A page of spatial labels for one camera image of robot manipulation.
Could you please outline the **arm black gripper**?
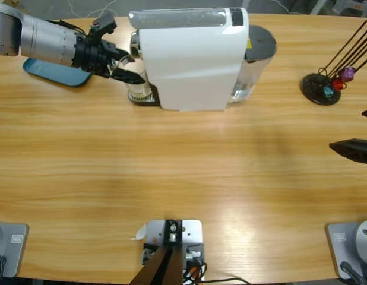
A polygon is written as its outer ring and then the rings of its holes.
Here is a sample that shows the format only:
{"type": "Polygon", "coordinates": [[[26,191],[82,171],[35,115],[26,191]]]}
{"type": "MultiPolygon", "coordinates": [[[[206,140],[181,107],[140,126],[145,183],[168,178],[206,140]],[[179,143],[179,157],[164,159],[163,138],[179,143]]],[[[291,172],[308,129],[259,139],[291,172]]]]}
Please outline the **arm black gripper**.
{"type": "Polygon", "coordinates": [[[134,62],[135,59],[127,51],[118,49],[113,43],[105,40],[92,42],[90,37],[76,34],[75,54],[71,66],[103,78],[113,78],[127,84],[140,85],[145,83],[139,74],[122,68],[112,71],[109,65],[113,60],[134,62]]]}

